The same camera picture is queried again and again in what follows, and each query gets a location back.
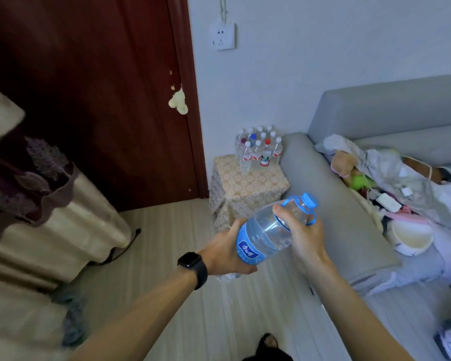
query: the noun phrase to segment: sticky residue on door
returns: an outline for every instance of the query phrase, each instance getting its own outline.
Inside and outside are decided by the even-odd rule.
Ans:
[[[169,106],[173,109],[177,109],[179,114],[185,115],[189,111],[186,105],[186,95],[182,88],[174,93],[174,96],[169,100]]]

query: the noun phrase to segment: white wall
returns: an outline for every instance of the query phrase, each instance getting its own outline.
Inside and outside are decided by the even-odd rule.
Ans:
[[[325,90],[451,73],[451,0],[227,0],[223,51],[219,0],[188,1],[209,177],[241,127],[307,131]]]

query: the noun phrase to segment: gray sofa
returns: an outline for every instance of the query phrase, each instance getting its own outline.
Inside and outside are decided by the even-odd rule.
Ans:
[[[389,146],[432,165],[451,165],[451,75],[326,91],[307,134],[284,136],[281,159],[291,183],[288,194],[311,192],[319,199],[327,251],[358,292],[391,285],[398,276],[403,280],[394,286],[411,282],[404,280],[414,278],[411,274],[417,281],[437,277],[444,261],[435,248],[418,257],[395,252],[315,151],[331,134],[362,148]]]

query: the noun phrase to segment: forearm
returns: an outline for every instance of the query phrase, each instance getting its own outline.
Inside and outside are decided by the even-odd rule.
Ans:
[[[90,337],[71,361],[142,361],[196,286],[195,272],[179,267],[162,285],[140,297],[126,315]]]
[[[311,282],[354,361],[413,361],[330,262]]]

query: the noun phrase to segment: person's left hand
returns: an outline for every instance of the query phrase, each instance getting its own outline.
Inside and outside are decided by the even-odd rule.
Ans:
[[[203,249],[197,251],[202,256],[209,275],[248,275],[257,271],[257,266],[242,262],[236,251],[237,234],[246,221],[246,218],[236,219],[231,229],[218,233]]]

